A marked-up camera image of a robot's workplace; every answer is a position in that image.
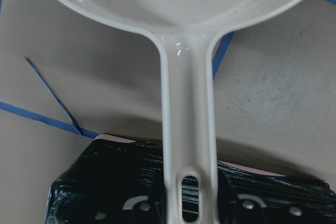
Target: oval hole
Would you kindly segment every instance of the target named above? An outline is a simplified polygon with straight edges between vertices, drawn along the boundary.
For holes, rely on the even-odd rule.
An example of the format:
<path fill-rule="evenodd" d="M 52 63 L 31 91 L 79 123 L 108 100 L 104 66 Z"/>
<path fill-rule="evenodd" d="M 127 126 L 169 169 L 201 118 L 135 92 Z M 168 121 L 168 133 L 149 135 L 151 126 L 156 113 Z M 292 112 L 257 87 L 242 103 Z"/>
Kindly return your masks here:
<path fill-rule="evenodd" d="M 187 176 L 182 180 L 182 217 L 186 222 L 195 222 L 198 215 L 198 180 Z"/>

